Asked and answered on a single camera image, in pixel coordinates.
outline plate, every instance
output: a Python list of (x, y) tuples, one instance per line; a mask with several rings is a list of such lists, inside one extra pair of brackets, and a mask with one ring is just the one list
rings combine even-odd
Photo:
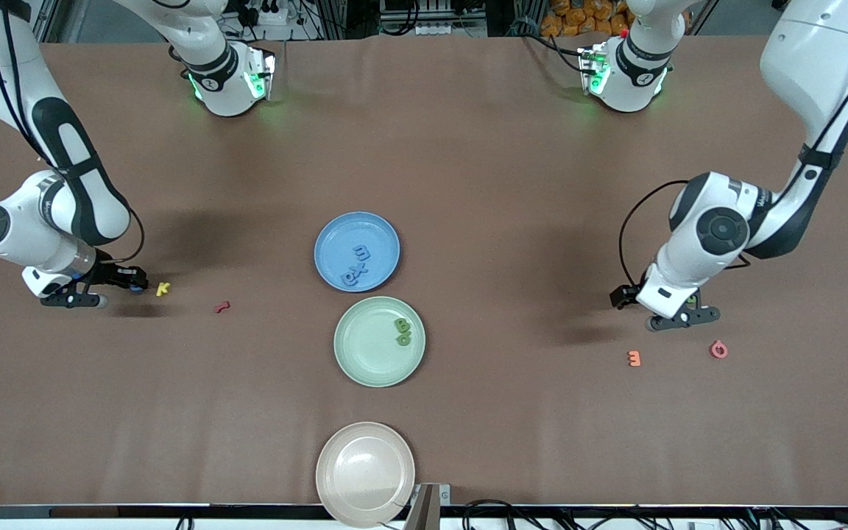
[(340, 523), (372, 528), (394, 519), (414, 489), (407, 442), (381, 423), (343, 427), (326, 442), (316, 465), (322, 505)]
[(351, 306), (336, 326), (333, 351), (346, 375), (365, 386), (397, 385), (424, 358), (424, 322), (410, 305), (372, 296)]
[(345, 292), (380, 286), (398, 267), (401, 245), (394, 226), (373, 213), (336, 217), (319, 232), (313, 258), (322, 279)]

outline brown paper tabletop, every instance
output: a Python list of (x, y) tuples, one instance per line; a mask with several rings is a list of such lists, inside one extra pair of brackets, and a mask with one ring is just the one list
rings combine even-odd
[[(683, 40), (665, 93), (622, 115), (518, 39), (292, 43), (275, 101), (233, 119), (164, 45), (47, 47), (145, 222), (134, 264), (172, 288), (41, 308), (0, 259), (0, 504), (317, 502), (322, 444), (359, 420), (402, 433), (418, 481), (458, 503), (848, 504), (848, 149), (794, 254), (703, 289), (720, 322), (651, 334), (608, 301), (620, 222), (657, 184), (783, 187), (803, 125), (760, 78), (763, 44)], [(0, 199), (41, 167), (0, 123)], [(673, 198), (629, 226), (632, 274)], [(396, 226), (400, 267), (373, 294), (427, 327), (394, 388), (333, 358), (372, 294), (313, 265), (348, 211)]]

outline white robotic arm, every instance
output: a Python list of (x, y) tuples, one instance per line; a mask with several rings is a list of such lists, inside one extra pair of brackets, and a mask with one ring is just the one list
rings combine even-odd
[(694, 0), (627, 0), (636, 21), (626, 37), (611, 37), (580, 57), (582, 86), (608, 107), (635, 112), (663, 88), (669, 57), (686, 33), (682, 11)]
[(776, 258), (796, 248), (848, 142), (848, 2), (790, 4), (760, 61), (768, 86), (807, 127), (784, 191), (773, 194), (717, 172), (693, 178), (670, 212), (673, 235), (636, 286), (612, 293), (659, 315), (654, 330), (697, 323), (687, 301), (741, 252)]
[(131, 210), (44, 64), (29, 15), (28, 4), (0, 0), (0, 120), (51, 169), (0, 201), (0, 258), (26, 268), (23, 279), (44, 305), (101, 305), (101, 296), (78, 292), (77, 283), (148, 285), (141, 269), (120, 267), (94, 248), (127, 231)]
[(219, 116), (236, 116), (269, 98), (272, 54), (225, 40), (215, 16), (227, 0), (114, 0), (162, 34), (188, 69), (195, 97)]
[[(20, 4), (0, 0), (0, 6)], [(129, 226), (129, 205), (54, 83), (28, 21), (19, 10), (8, 12), (0, 7), (0, 120), (60, 174), (45, 192), (44, 221), (90, 245), (115, 241)]]

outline green led light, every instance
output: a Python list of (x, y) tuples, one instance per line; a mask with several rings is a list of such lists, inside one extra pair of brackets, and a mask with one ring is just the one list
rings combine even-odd
[(604, 69), (599, 71), (591, 80), (591, 91), (595, 94), (602, 93), (608, 77), (610, 77), (610, 65), (605, 64)]
[(192, 79), (191, 74), (188, 75), (188, 81), (191, 81), (191, 87), (195, 88), (195, 97), (202, 101), (202, 93), (198, 90), (198, 85), (195, 84), (195, 79)]
[(662, 83), (663, 83), (664, 78), (666, 78), (666, 74), (668, 72), (669, 72), (669, 69), (667, 68), (666, 70), (662, 71), (662, 74), (660, 74), (660, 79), (657, 80), (657, 87), (656, 87), (656, 90), (653, 90), (653, 95), (657, 95), (663, 89)]
[(261, 77), (259, 77), (259, 75), (247, 74), (244, 80), (248, 82), (248, 87), (250, 87), (250, 94), (252, 94), (253, 97), (264, 97), (264, 81), (261, 79)]

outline black cable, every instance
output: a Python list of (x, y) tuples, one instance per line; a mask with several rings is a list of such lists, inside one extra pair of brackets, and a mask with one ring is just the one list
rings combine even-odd
[(616, 517), (616, 514), (606, 516), (606, 517), (604, 517), (604, 519), (599, 520), (597, 523), (592, 524), (591, 528), (588, 528), (588, 530), (598, 530), (598, 527), (601, 526), (601, 524), (606, 523), (608, 520), (611, 520), (614, 517)]
[(13, 64), (13, 80), (15, 82), (15, 105), (18, 108), (18, 117), (21, 120), (21, 126), (24, 127), (24, 134), (26, 134), (28, 140), (28, 144), (31, 144), (31, 148), (38, 154), (38, 157), (41, 157), (41, 160), (44, 160), (50, 166), (51, 161), (48, 160), (44, 155), (44, 150), (41, 149), (41, 145), (38, 144), (38, 140), (36, 140), (35, 136), (31, 132), (31, 125), (28, 124), (28, 117), (24, 115), (24, 102), (21, 101), (21, 77), (18, 71), (18, 54), (15, 53), (15, 41), (13, 39), (13, 34), (11, 34), (11, 21), (9, 20), (9, 11), (6, 11), (4, 7), (2, 7), (2, 26), (4, 27), (4, 31), (6, 31), (6, 43), (9, 45), (9, 60)]
[(785, 514), (784, 514), (783, 512), (781, 512), (779, 509), (773, 509), (773, 511), (774, 511), (774, 513), (775, 513), (775, 514), (777, 514), (777, 516), (778, 516), (778, 517), (783, 517), (783, 519), (789, 520), (792, 524), (794, 524), (795, 526), (797, 526), (798, 528), (800, 528), (800, 530), (810, 530), (810, 528), (808, 528), (807, 526), (805, 526), (805, 524), (804, 524), (804, 523), (801, 523), (801, 521), (798, 521), (797, 519), (794, 519), (794, 517), (791, 517), (791, 516), (785, 515)]
[(587, 52), (579, 52), (579, 51), (576, 51), (576, 50), (569, 50), (568, 48), (558, 47), (558, 45), (556, 45), (556, 44), (549, 44), (547, 40), (542, 39), (541, 37), (538, 37), (536, 35), (529, 34), (529, 33), (521, 33), (519, 35), (516, 35), (516, 37), (522, 37), (524, 39), (537, 40), (538, 43), (541, 43), (544, 47), (548, 48), (549, 50), (552, 50), (552, 51), (561, 50), (561, 52), (563, 54), (566, 54), (566, 56), (585, 57), (588, 54)]
[(192, 517), (181, 517), (178, 523), (175, 523), (175, 530), (182, 530), (182, 523), (188, 523), (185, 526), (185, 530), (195, 530), (195, 519), (192, 519)]
[[(386, 28), (381, 28), (381, 33), (391, 35), (392, 37), (407, 35), (412, 29), (414, 29), (415, 26), (417, 26), (417, 17), (420, 16), (420, 8), (421, 6), (420, 3), (418, 3), (418, 0), (414, 0), (414, 3), (408, 7), (408, 17), (405, 19), (401, 28), (398, 28), (398, 31), (388, 31)], [(414, 20), (411, 20), (411, 10), (414, 11)]]
[(306, 9), (306, 12), (309, 14), (310, 24), (313, 24), (313, 29), (316, 30), (316, 40), (324, 40), (322, 32), (319, 30), (319, 26), (316, 24), (316, 20), (313, 19), (313, 11), (310, 10), (309, 7), (306, 7), (306, 0), (300, 0), (300, 3), (303, 5), (303, 9)]
[(706, 24), (706, 20), (709, 20), (709, 17), (711, 16), (711, 14), (713, 14), (713, 11), (716, 10), (718, 3), (719, 3), (719, 0), (711, 0), (710, 3), (707, 3), (706, 6), (704, 6), (702, 8), (702, 10), (699, 11), (699, 17), (702, 17), (703, 14), (704, 14), (704, 17), (702, 18), (702, 21), (699, 22), (698, 27), (694, 26), (690, 30), (690, 32), (689, 32), (690, 35), (699, 34), (699, 30), (702, 29), (702, 27)]
[(139, 245), (137, 245), (135, 251), (126, 258), (108, 259), (107, 261), (101, 261), (101, 263), (125, 263), (131, 261), (131, 259), (135, 258), (140, 252), (142, 252), (142, 247), (146, 244), (146, 229), (142, 225), (142, 220), (139, 219), (139, 215), (135, 213), (134, 209), (129, 208), (129, 205), (127, 205), (127, 210), (130, 212), (130, 215), (132, 215), (132, 218), (135, 219), (137, 226), (139, 226)]
[(670, 186), (675, 186), (676, 184), (689, 184), (689, 181), (687, 181), (687, 180), (671, 180), (671, 181), (667, 182), (666, 184), (662, 184), (662, 185), (659, 185), (659, 187), (653, 188), (653, 191), (650, 191), (649, 194), (643, 196), (643, 198), (640, 199), (637, 202), (637, 204), (633, 205), (633, 208), (630, 208), (630, 212), (626, 215), (625, 218), (623, 218), (623, 222), (620, 225), (620, 235), (617, 238), (617, 252), (620, 255), (620, 267), (623, 269), (623, 275), (626, 276), (626, 281), (629, 281), (630, 285), (635, 285), (635, 282), (633, 281), (633, 277), (630, 276), (630, 271), (626, 268), (626, 259), (623, 259), (623, 232), (626, 230), (626, 224), (627, 224), (627, 222), (630, 221), (630, 218), (633, 217), (634, 212), (636, 212), (637, 209), (644, 202), (649, 200), (650, 197), (658, 194), (660, 191), (665, 190), (666, 188), (669, 188)]
[(751, 267), (751, 262), (748, 261), (748, 258), (745, 258), (744, 254), (739, 254), (738, 258), (741, 260), (738, 265), (728, 265), (723, 270), (731, 271), (731, 269), (744, 269), (745, 267)]
[(575, 510), (574, 509), (568, 509), (568, 513), (566, 514), (566, 517), (568, 517), (568, 519), (566, 519), (566, 521), (575, 530), (588, 530), (587, 528), (582, 526), (580, 523), (578, 523), (578, 521), (575, 520)]
[(21, 125), (21, 124), (23, 124), (23, 122), (19, 119), (18, 114), (16, 113), (15, 108), (13, 107), (13, 101), (11, 101), (11, 98), (9, 97), (9, 91), (6, 88), (6, 80), (4, 80), (4, 78), (3, 78), (1, 66), (0, 66), (0, 90), (2, 91), (3, 100), (6, 102), (6, 107), (9, 108), (9, 114), (11, 115), (11, 118), (13, 118), (13, 123), (15, 124), (15, 128), (21, 134), (21, 137), (24, 138), (24, 140), (28, 143), (28, 145), (30, 145), (31, 148), (33, 148), (34, 151), (38, 154), (38, 157), (41, 157), (41, 160), (44, 160), (45, 163), (50, 165), (51, 161), (48, 160), (47, 157), (44, 157), (44, 155), (41, 154), (40, 151), (38, 151), (37, 142), (34, 141), (33, 138), (30, 137), (30, 135), (28, 135), (28, 132), (26, 130), (24, 130), (23, 125)]
[(574, 71), (579, 71), (579, 73), (582, 74), (596, 74), (596, 71), (594, 70), (588, 68), (580, 68), (572, 64), (571, 61), (568, 60), (568, 57), (565, 57), (565, 53), (562, 53), (562, 48), (559, 48), (558, 45), (555, 44), (555, 37), (549, 37), (548, 39), (551, 41), (552, 46), (554, 46), (554, 50), (556, 51), (556, 53), (558, 53), (558, 57), (561, 57), (562, 60), (565, 61), (565, 64), (568, 64), (568, 68)]
[(309, 6), (307, 6), (307, 2), (306, 2), (306, 0), (300, 0), (300, 4), (302, 4), (302, 5), (303, 5), (303, 9), (304, 9), (304, 10), (309, 11), (309, 14), (311, 15), (311, 16), (310, 16), (310, 19), (312, 19), (312, 18), (313, 18), (313, 17), (312, 17), (312, 15), (316, 15), (316, 17), (317, 17), (317, 18), (319, 18), (319, 20), (321, 20), (321, 21), (327, 21), (329, 24), (333, 24), (333, 26), (339, 27), (339, 29), (340, 29), (340, 30), (343, 30), (343, 31), (349, 31), (349, 27), (342, 26), (342, 24), (337, 23), (337, 21), (335, 21), (335, 20), (329, 20), (329, 19), (327, 19), (326, 17), (322, 16), (322, 14), (321, 14), (321, 13), (319, 13), (319, 9), (317, 9), (316, 11), (310, 10), (310, 9), (309, 9)]
[(185, 0), (185, 2), (178, 4), (178, 6), (169, 6), (169, 4), (164, 4), (162, 2), (159, 2), (159, 0), (152, 0), (152, 3), (156, 4), (156, 6), (165, 7), (166, 9), (169, 9), (169, 10), (181, 10), (182, 7), (188, 6), (189, 2), (191, 2), (191, 0)]
[(499, 506), (505, 506), (506, 509), (509, 510), (509, 512), (507, 512), (507, 517), (511, 517), (511, 513), (515, 513), (515, 515), (519, 516), (520, 519), (525, 520), (526, 523), (531, 524), (539, 530), (548, 530), (548, 528), (542, 526), (542, 523), (539, 523), (538, 519), (535, 519), (535, 517), (528, 516), (521, 509), (518, 509), (512, 504), (498, 499), (480, 499), (478, 501), (472, 501), (470, 503), (467, 503), (467, 509), (464, 510), (464, 515), (462, 515), (460, 520), (462, 529), (472, 530), (472, 526), (470, 526), (471, 510), (478, 509), (480, 506), (484, 506), (485, 504), (499, 504)]

